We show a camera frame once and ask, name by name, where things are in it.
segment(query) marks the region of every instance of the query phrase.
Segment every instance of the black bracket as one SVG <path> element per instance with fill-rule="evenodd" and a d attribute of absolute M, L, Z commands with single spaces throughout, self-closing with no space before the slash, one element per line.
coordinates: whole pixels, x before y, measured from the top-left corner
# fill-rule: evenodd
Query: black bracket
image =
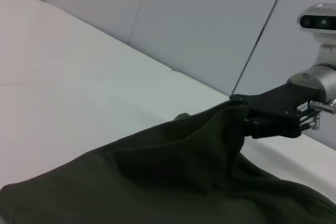
<path fill-rule="evenodd" d="M 320 90 L 286 83 L 263 94 L 235 94 L 230 99 L 245 101 L 250 105 L 246 119 L 246 136 L 295 138 L 303 130 L 309 129 L 308 124 L 301 124 L 301 118 L 316 113 L 316 110 L 305 104 L 318 101 L 320 95 Z"/>

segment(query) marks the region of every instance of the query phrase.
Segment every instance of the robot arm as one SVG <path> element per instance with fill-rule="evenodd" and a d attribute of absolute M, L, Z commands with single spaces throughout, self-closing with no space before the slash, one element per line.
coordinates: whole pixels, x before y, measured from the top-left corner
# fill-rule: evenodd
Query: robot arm
<path fill-rule="evenodd" d="M 250 105 L 246 136 L 298 137 L 304 130 L 319 129 L 321 111 L 336 113 L 336 5 L 312 6 L 299 16 L 298 23 L 322 43 L 317 60 L 264 94 L 230 97 Z"/>

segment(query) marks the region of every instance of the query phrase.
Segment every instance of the dark green cloth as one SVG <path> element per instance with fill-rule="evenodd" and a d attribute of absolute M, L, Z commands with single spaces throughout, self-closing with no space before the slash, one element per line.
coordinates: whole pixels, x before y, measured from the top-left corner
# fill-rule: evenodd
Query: dark green cloth
<path fill-rule="evenodd" d="M 229 101 L 6 186 L 0 216 L 15 224 L 336 223 L 334 203 L 240 154 L 247 113 Z"/>

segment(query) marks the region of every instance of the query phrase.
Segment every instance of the white table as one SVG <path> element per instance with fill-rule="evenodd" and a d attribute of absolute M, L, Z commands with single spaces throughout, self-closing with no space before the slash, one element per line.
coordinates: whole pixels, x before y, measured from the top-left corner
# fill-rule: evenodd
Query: white table
<path fill-rule="evenodd" d="M 0 0 L 0 188 L 227 99 L 56 7 Z M 243 153 L 336 202 L 334 150 L 302 136 Z"/>

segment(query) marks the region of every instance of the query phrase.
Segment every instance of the dark green garment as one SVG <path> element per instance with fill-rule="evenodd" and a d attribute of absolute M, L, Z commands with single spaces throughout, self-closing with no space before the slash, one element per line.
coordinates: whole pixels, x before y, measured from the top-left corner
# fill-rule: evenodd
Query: dark green garment
<path fill-rule="evenodd" d="M 240 154 L 247 113 L 230 101 L 6 186 L 0 216 L 15 224 L 336 223 L 334 203 Z"/>

